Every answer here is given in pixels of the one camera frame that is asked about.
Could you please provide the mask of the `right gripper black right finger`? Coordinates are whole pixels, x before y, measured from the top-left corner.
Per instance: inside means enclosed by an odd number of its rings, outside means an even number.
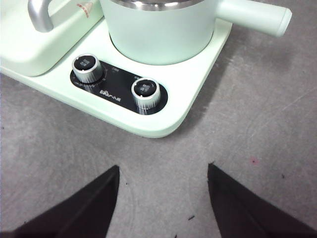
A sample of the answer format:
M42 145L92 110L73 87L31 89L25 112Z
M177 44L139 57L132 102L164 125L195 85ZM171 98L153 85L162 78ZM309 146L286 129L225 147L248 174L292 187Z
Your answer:
M316 230L263 200L215 164L208 166L211 206L223 238L315 238Z

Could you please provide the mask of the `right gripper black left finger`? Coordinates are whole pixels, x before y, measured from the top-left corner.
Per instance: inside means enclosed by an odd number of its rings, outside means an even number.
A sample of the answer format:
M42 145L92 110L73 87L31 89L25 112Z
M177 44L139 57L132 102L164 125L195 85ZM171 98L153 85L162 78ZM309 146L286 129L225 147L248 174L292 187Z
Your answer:
M111 224L119 190L114 165L89 184L2 238L104 238Z

